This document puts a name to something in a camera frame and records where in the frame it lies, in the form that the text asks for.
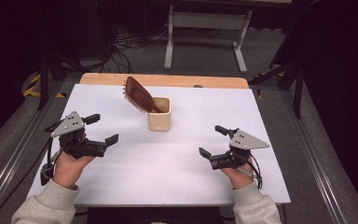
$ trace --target cup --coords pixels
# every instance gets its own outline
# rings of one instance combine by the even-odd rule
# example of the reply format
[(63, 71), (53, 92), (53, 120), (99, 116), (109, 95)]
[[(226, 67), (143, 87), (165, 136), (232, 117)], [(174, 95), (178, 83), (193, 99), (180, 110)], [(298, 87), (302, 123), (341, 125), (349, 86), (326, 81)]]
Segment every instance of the cup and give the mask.
[(147, 113), (149, 130), (167, 132), (171, 128), (171, 99), (168, 97), (153, 97), (153, 101), (164, 113)]

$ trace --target background desk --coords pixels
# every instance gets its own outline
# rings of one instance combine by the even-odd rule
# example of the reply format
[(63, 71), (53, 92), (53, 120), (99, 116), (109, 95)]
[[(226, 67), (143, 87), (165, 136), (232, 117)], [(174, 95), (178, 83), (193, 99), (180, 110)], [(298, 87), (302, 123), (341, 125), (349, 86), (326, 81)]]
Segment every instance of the background desk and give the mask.
[[(122, 84), (126, 75), (89, 75), (81, 83), (110, 79)], [(133, 75), (143, 83), (143, 75)], [(95, 113), (101, 120), (86, 127), (88, 138), (103, 141), (119, 133), (116, 145), (108, 148), (84, 171), (75, 204), (82, 206), (217, 206), (233, 204), (231, 185), (220, 171), (199, 154), (204, 147), (213, 155), (228, 150), (229, 139), (214, 130), (218, 124), (229, 129), (241, 128), (269, 143), (269, 137), (255, 103), (253, 92), (243, 78), (189, 77), (207, 86), (212, 79), (226, 86), (240, 83), (241, 89), (164, 87), (185, 77), (150, 76), (160, 86), (147, 86), (154, 96), (172, 99), (172, 127), (168, 132), (150, 132), (146, 114), (140, 113), (122, 95), (121, 85), (79, 84), (69, 98), (63, 115), (76, 110), (81, 117)], [(53, 143), (53, 152), (58, 149)], [(272, 147), (254, 150), (264, 186), (275, 203), (290, 203), (281, 170)], [(29, 195), (39, 193), (39, 175)]]

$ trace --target gray sweatshirt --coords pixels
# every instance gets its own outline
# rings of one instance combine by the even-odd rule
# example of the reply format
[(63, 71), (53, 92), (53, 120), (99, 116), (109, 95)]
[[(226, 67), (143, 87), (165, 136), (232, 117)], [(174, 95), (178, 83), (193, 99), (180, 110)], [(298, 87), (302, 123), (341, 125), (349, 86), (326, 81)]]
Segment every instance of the gray sweatshirt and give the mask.
[[(28, 198), (17, 210), (11, 223), (71, 223), (74, 200), (79, 193), (61, 187), (50, 180), (40, 195)], [(269, 196), (264, 196), (254, 184), (234, 189), (234, 214), (237, 224), (281, 223), (278, 209)]]

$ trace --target wooden hairbrush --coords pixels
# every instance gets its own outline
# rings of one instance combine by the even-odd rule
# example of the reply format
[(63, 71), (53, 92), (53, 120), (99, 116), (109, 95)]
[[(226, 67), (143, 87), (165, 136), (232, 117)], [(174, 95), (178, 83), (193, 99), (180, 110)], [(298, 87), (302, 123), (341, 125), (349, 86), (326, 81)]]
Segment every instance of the wooden hairbrush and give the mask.
[(127, 77), (127, 81), (124, 83), (123, 94), (126, 100), (143, 113), (145, 111), (148, 113), (153, 111), (164, 113), (155, 105), (150, 93), (133, 77)]

